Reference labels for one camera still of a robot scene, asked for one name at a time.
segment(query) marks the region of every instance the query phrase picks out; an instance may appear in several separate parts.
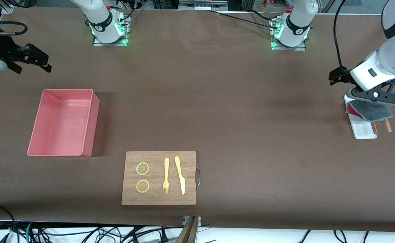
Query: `cutting board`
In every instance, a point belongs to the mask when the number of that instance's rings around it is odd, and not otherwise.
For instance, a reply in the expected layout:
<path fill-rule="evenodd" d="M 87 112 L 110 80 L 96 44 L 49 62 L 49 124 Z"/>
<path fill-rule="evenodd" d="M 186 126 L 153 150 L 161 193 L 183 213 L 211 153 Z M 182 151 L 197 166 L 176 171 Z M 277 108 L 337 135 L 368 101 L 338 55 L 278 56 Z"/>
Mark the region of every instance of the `cutting board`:
<path fill-rule="evenodd" d="M 185 178 L 185 193 L 181 194 L 178 171 L 174 157 L 181 160 L 182 176 Z M 165 180 L 164 161 L 169 164 L 169 193 L 163 193 Z M 136 166 L 145 162 L 150 170 L 145 175 L 136 172 Z M 122 205 L 196 205 L 196 152 L 195 151 L 128 151 L 125 156 Z M 145 193 L 136 189 L 140 180 L 147 180 L 150 188 Z"/>

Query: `brown table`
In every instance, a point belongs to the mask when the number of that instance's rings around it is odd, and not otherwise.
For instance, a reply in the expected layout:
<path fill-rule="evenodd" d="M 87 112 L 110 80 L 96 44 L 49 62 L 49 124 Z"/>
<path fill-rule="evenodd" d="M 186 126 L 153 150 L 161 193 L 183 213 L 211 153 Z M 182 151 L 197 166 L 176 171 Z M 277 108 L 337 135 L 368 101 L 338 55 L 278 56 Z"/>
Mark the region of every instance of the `brown table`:
<path fill-rule="evenodd" d="M 124 48 L 91 46 L 79 9 L 4 18 L 26 23 L 16 43 L 52 65 L 0 74 L 0 205 L 17 219 L 395 231 L 395 118 L 392 133 L 353 138 L 352 86 L 327 81 L 333 16 L 316 16 L 305 52 L 272 51 L 266 29 L 204 11 L 144 11 Z M 379 16 L 338 26 L 348 68 L 385 41 Z M 96 91 L 94 157 L 26 156 L 46 88 Z M 126 151 L 197 151 L 197 205 L 121 206 Z"/>

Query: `pink plastic bin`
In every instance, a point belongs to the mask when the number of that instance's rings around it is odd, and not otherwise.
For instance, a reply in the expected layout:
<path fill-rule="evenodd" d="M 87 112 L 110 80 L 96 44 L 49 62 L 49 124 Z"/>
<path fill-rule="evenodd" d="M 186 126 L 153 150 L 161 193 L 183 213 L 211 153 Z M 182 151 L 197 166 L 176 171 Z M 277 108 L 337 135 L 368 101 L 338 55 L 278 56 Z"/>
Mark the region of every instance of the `pink plastic bin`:
<path fill-rule="evenodd" d="M 99 105 L 92 89 L 45 89 L 28 156 L 91 157 Z"/>

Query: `yellow knife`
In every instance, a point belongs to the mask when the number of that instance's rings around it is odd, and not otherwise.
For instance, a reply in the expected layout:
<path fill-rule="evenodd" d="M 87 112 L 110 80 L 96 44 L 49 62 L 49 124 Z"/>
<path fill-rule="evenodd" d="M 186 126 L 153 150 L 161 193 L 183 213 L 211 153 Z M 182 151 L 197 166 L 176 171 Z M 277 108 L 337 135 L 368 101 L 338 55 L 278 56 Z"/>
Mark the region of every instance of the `yellow knife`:
<path fill-rule="evenodd" d="M 175 165 L 176 165 L 176 169 L 178 170 L 179 183 L 181 184 L 181 194 L 184 195 L 184 193 L 185 193 L 185 178 L 182 177 L 182 174 L 181 174 L 181 163 L 179 161 L 178 156 L 175 156 Z"/>

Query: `lemon slice decal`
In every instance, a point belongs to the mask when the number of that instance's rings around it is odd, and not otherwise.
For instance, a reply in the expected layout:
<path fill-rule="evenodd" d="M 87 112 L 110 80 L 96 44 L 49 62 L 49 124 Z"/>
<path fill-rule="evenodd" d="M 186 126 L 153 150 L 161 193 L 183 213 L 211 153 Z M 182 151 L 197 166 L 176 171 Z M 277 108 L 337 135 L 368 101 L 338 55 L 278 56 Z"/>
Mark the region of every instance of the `lemon slice decal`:
<path fill-rule="evenodd" d="M 136 172 L 141 176 L 147 174 L 149 170 L 150 166 L 145 162 L 139 163 L 139 165 L 136 166 Z"/>
<path fill-rule="evenodd" d="M 136 184 L 136 190 L 140 193 L 145 193 L 150 188 L 150 183 L 147 180 L 140 180 Z"/>

